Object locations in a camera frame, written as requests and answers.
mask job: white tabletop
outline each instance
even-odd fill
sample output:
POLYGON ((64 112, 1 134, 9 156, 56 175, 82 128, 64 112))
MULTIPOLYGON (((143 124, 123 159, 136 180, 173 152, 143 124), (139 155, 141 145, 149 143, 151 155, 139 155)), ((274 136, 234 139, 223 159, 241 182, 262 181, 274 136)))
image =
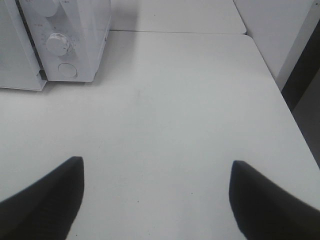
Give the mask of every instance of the white tabletop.
POLYGON ((111 0, 113 30, 245 34, 233 0, 111 0))
POLYGON ((0 89, 0 113, 0 200, 83 156, 68 240, 242 239, 233 160, 320 209, 319 168, 245 35, 111 32, 93 83, 0 89))

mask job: microwave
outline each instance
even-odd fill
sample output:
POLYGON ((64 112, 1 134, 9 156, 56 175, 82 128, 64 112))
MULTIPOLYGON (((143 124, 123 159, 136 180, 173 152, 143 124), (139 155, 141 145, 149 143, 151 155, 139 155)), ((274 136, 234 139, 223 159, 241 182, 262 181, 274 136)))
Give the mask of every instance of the microwave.
POLYGON ((0 88, 92 82, 110 25, 110 0, 0 0, 0 88))

